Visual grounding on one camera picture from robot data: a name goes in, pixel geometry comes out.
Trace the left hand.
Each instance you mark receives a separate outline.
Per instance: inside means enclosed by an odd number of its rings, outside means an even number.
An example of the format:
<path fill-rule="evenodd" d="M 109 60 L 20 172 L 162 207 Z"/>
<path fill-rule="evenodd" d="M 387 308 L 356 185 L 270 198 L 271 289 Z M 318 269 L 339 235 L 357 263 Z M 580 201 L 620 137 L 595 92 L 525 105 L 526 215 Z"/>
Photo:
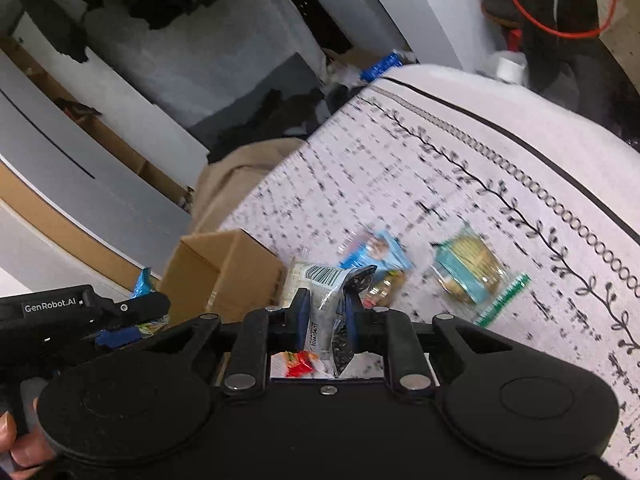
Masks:
<path fill-rule="evenodd" d="M 2 466 L 2 479 L 29 479 L 55 459 L 55 450 L 50 447 L 40 427 L 19 437 L 15 419 L 9 411 L 1 415 L 0 427 L 1 455 L 9 456 L 14 468 L 14 471 L 7 471 Z"/>

